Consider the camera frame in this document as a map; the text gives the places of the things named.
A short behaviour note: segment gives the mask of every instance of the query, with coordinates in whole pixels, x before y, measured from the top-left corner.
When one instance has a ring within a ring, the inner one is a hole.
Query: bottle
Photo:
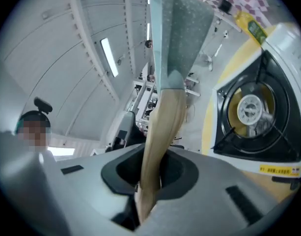
[[[259,45],[261,45],[267,38],[267,33],[259,25],[259,23],[247,12],[240,11],[227,0],[221,0],[218,9],[232,15],[235,19],[235,23],[239,26],[246,34],[253,38]]]

